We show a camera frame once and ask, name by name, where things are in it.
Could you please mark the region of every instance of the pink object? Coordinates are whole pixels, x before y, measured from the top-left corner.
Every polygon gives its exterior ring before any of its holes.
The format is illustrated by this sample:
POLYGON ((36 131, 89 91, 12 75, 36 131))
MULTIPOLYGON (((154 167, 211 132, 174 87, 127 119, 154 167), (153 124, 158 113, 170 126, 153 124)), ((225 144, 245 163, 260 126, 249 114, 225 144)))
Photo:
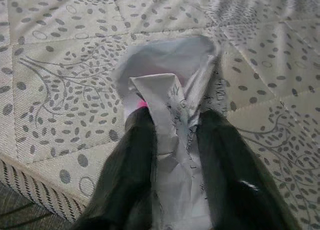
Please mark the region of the pink object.
POLYGON ((143 107, 148 107, 148 104, 145 101, 141 100, 138 103, 138 108, 143 108, 143 107))

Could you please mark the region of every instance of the crumpled paper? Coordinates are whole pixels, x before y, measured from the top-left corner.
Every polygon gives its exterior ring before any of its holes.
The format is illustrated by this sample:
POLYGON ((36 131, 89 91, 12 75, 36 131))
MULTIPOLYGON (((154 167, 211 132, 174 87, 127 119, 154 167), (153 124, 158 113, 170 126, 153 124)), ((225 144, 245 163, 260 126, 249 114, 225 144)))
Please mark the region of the crumpled paper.
POLYGON ((156 128, 152 229, 212 227, 195 132, 208 100, 218 111, 224 108, 219 59, 219 48, 208 38, 178 38, 130 47, 113 72, 124 115, 143 99, 156 128))

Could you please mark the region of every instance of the mattress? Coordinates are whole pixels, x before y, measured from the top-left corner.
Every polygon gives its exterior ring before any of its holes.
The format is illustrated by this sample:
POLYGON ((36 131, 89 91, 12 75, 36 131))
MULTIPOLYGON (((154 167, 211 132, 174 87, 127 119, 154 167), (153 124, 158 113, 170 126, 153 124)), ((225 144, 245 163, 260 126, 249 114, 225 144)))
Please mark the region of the mattress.
POLYGON ((301 228, 320 229, 319 7, 320 0, 0 0, 1 182, 75 221, 124 133, 110 75, 128 46, 203 35, 221 49, 225 84, 204 104, 226 99, 228 120, 301 228))

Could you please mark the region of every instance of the gray floor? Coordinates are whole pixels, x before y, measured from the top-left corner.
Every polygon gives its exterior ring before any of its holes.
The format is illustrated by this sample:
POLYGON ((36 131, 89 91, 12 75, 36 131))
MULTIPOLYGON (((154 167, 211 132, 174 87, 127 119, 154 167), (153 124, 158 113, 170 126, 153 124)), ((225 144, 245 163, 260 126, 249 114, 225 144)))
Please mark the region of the gray floor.
POLYGON ((67 230, 70 226, 0 182, 0 230, 67 230))

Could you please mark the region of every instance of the white paper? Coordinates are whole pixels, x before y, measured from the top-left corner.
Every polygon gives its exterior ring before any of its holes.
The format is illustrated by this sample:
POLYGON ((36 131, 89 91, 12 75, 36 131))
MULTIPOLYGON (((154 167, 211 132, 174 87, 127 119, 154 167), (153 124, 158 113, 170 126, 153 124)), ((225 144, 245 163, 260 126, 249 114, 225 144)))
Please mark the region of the white paper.
POLYGON ((152 229, 212 227, 195 132, 200 110, 214 104, 221 109, 225 102, 213 96, 223 88, 219 57, 217 46, 203 36, 158 41, 130 48, 114 72, 125 115, 137 108, 139 93, 155 124, 152 229))

